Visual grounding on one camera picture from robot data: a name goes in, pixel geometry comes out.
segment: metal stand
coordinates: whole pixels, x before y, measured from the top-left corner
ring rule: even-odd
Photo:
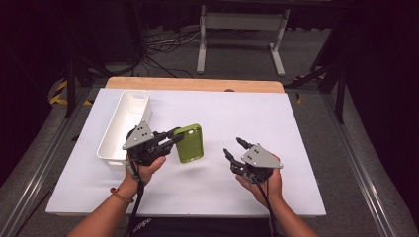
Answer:
[[[207,7],[201,9],[201,42],[198,54],[197,73],[204,74],[206,64],[207,42],[206,29],[244,29],[277,31],[275,43],[270,43],[269,49],[279,76],[285,76],[283,63],[281,62],[278,49],[287,25],[290,10],[283,14],[235,14],[235,13],[212,13],[207,12]]]

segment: forearm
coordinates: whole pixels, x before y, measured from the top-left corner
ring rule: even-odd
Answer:
[[[283,199],[271,202],[272,211],[286,237],[311,237],[317,234],[293,212]]]
[[[118,194],[125,198],[133,198],[135,191],[125,182],[122,182]],[[128,205],[128,202],[121,200],[115,195],[110,195],[90,215],[86,216],[68,236],[114,236],[126,215]]]

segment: hand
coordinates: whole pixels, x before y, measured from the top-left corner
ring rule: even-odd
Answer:
[[[150,166],[138,166],[136,165],[136,169],[138,170],[138,173],[141,175],[141,179],[144,182],[144,185],[147,185],[153,174],[161,168],[161,166],[166,161],[165,156],[160,156]],[[127,185],[131,190],[135,190],[137,188],[138,182],[132,177],[132,174],[129,172],[128,169],[126,169],[126,177],[123,180],[123,183]]]
[[[241,186],[243,186],[246,190],[250,191],[257,201],[259,201],[261,204],[267,207],[265,199],[263,198],[262,193],[260,192],[257,185],[255,184],[250,185],[248,180],[244,179],[243,177],[239,175],[236,175],[236,180],[240,182]],[[280,169],[274,169],[268,181],[261,184],[261,186],[265,194],[268,196],[270,203],[283,200],[283,192],[282,192],[283,181],[282,181]]]

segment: metal rail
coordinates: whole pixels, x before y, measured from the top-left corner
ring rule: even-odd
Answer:
[[[0,232],[2,237],[13,237],[16,235],[20,225],[25,220],[26,215],[31,208],[35,198],[37,197],[38,192],[40,191],[43,181],[45,180],[50,167],[53,164],[53,161],[56,157],[56,154],[60,151],[63,139],[67,134],[67,131],[70,126],[73,125],[75,118],[77,117],[78,112],[83,106],[84,101],[87,99],[90,89],[81,88],[80,93],[77,97],[77,105],[71,116],[65,119],[61,126],[58,129],[54,139],[52,140],[51,145],[47,149],[45,155],[43,156],[40,165],[35,171],[33,177],[29,181],[24,193],[19,199],[18,204],[10,215],[8,221]]]
[[[385,210],[382,206],[382,203],[378,197],[376,188],[374,187],[373,182],[370,179],[370,176],[364,167],[362,161],[356,155],[352,140],[346,130],[345,125],[341,124],[335,115],[335,106],[330,95],[321,95],[323,103],[328,110],[328,114],[333,120],[333,124],[338,131],[340,138],[345,145],[346,152],[348,154],[349,163],[351,165],[352,171],[358,181],[358,184],[361,188],[361,192],[364,195],[364,199],[370,209],[370,212],[373,216],[376,226],[381,236],[385,237],[395,237],[395,233],[391,223],[389,222]]]

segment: gray carpet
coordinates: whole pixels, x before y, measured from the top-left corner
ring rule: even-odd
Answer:
[[[165,68],[186,70],[195,78],[278,80],[283,84],[288,84],[295,76],[309,72],[309,67],[328,34],[328,31],[317,30],[285,32],[280,47],[280,56],[287,73],[284,78],[277,76],[271,55],[266,49],[273,38],[271,33],[266,32],[259,32],[249,38],[232,32],[211,34],[208,39],[207,67],[204,75],[195,73],[199,46],[194,41],[170,53],[157,53],[152,58]],[[125,66],[114,64],[109,65],[109,69],[117,70]],[[164,70],[155,69],[146,64],[144,66],[138,65],[134,75],[171,77]],[[171,72],[178,77],[189,77],[185,72]],[[105,80],[102,79],[95,83],[90,91],[90,99],[95,98],[99,88],[104,86],[104,82]],[[292,91],[289,92],[289,97],[327,211],[326,216],[304,220],[320,236],[380,236],[351,169],[344,144],[333,126],[334,117],[327,112],[322,96],[312,90],[301,91],[302,103],[300,104]],[[43,195],[59,178],[75,144],[72,139],[80,133],[90,108],[90,106],[81,108],[68,134],[64,137],[63,145],[58,155],[54,157],[54,163],[38,191],[32,208],[35,208]],[[37,171],[39,163],[63,122],[65,110],[64,105],[53,105],[52,112],[38,137],[7,182],[1,187],[0,203],[3,210],[0,212],[0,228],[3,228],[9,219],[31,181],[31,177]],[[344,119],[354,149],[369,172],[395,233],[398,236],[418,236],[409,210],[386,175],[365,134],[349,93],[346,95]],[[64,236],[82,218],[47,214],[44,212],[47,201],[48,198],[26,224],[20,236]]]

